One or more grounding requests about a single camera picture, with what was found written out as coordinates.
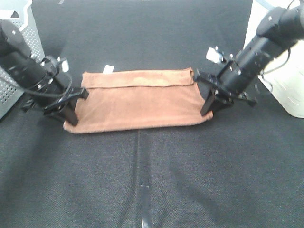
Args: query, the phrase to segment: black table surface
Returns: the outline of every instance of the black table surface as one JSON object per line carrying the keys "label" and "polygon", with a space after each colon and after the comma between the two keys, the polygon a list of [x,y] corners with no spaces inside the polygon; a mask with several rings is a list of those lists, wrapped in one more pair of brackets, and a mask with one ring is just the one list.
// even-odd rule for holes
{"label": "black table surface", "polygon": [[[32,9],[45,54],[68,57],[75,86],[105,65],[216,73],[208,47],[242,49],[252,4],[58,2]],[[18,102],[0,122],[0,227],[140,227],[143,157],[155,228],[303,227],[304,121],[256,96],[196,126],[79,135]]]}

